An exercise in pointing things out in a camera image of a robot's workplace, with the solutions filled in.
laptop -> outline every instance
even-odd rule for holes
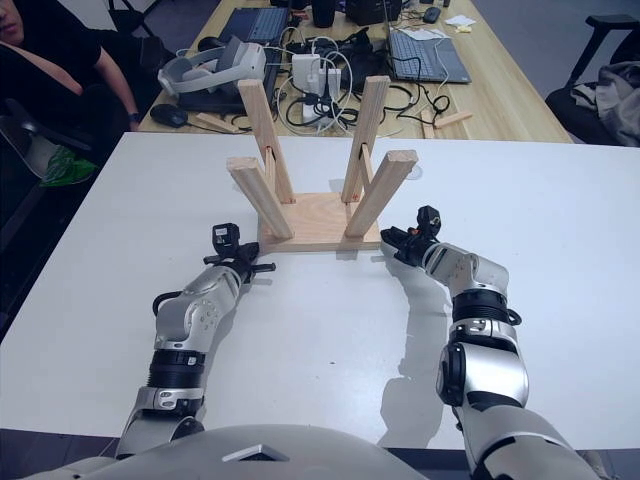
[[[218,37],[227,43],[235,35],[243,42],[279,42],[287,26],[288,8],[236,8]]]
[[[450,38],[416,40],[406,33],[392,30],[386,6],[383,10],[394,78],[420,82],[443,82],[446,79],[450,83],[471,83],[471,76]]]

upside-down wooden stool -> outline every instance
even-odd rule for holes
[[[264,168],[256,158],[236,157],[228,160],[227,169],[260,216],[264,252],[379,247],[376,219],[418,161],[414,150],[389,151],[373,174],[370,153],[389,83],[386,76],[366,80],[342,193],[296,194],[262,83],[238,82]]]

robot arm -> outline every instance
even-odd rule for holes
[[[181,292],[153,302],[156,339],[147,385],[140,387],[116,451],[125,458],[202,431],[205,359],[220,321],[236,306],[240,286],[275,264],[253,265],[257,243],[239,244],[237,225],[213,227],[217,256]]]
[[[418,227],[383,230],[401,262],[449,289],[453,324],[440,357],[437,391],[451,406],[474,479],[597,479],[541,416],[525,409],[529,379],[507,308],[507,270],[436,235],[440,214],[426,206]]]

laptop keyboard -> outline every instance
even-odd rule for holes
[[[417,60],[399,61],[393,60],[396,75],[399,78],[414,78],[418,80],[418,69],[420,70],[420,79],[429,79],[436,77],[436,68],[427,56],[423,42],[414,40],[404,33],[392,33],[390,38],[394,57],[400,59],[409,59],[418,57]]]
[[[282,33],[287,17],[286,8],[261,8],[253,25],[250,42],[268,42]]]

white tabletop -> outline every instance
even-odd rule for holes
[[[298,192],[339,190],[348,139],[281,138]],[[531,383],[528,407],[575,448],[640,447],[640,152],[616,147],[380,139],[424,170],[379,219],[505,265]],[[120,435],[152,355],[151,302],[197,276],[211,226],[256,239],[226,172],[252,137],[127,134],[0,347],[0,426]],[[437,398],[449,300],[381,252],[272,254],[220,326],[207,428],[313,424],[388,447],[462,448]]]

